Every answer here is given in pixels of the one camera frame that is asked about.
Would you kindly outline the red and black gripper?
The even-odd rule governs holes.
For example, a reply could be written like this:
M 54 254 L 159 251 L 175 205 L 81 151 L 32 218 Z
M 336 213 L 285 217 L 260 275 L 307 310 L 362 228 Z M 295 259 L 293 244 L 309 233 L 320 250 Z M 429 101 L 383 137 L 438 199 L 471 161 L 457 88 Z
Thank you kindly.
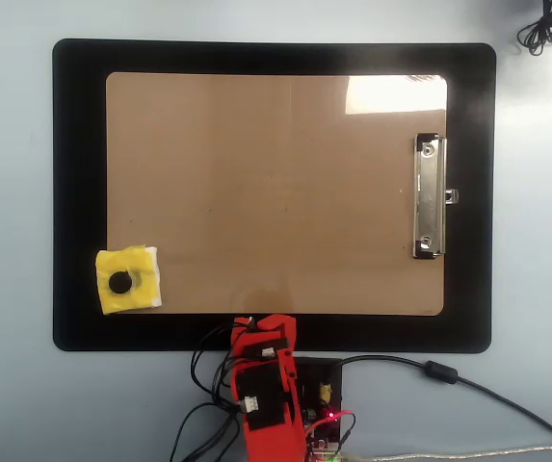
M 244 333 L 255 327 L 254 317 L 236 317 L 233 320 L 230 343 L 235 345 Z M 277 357 L 280 350 L 297 340 L 297 320 L 288 315 L 272 314 L 257 322 L 262 330 L 278 331 L 281 337 L 271 334 L 246 334 L 241 338 L 241 356 L 249 360 L 264 360 Z

